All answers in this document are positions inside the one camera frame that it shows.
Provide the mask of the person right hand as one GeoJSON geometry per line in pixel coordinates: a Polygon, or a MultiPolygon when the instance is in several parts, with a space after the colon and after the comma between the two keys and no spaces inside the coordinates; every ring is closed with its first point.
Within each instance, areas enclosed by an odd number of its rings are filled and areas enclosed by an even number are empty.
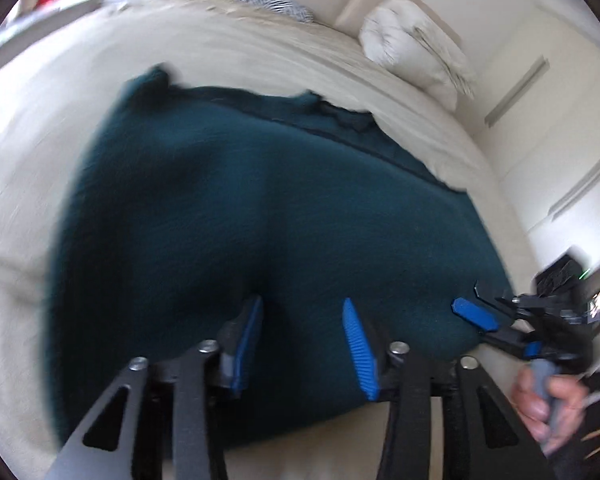
{"type": "Polygon", "coordinates": [[[553,454],[574,436],[584,419],[588,388],[577,377],[557,375],[547,378],[546,390],[553,405],[534,390],[535,374],[523,367],[510,393],[515,411],[545,455],[553,454]]]}

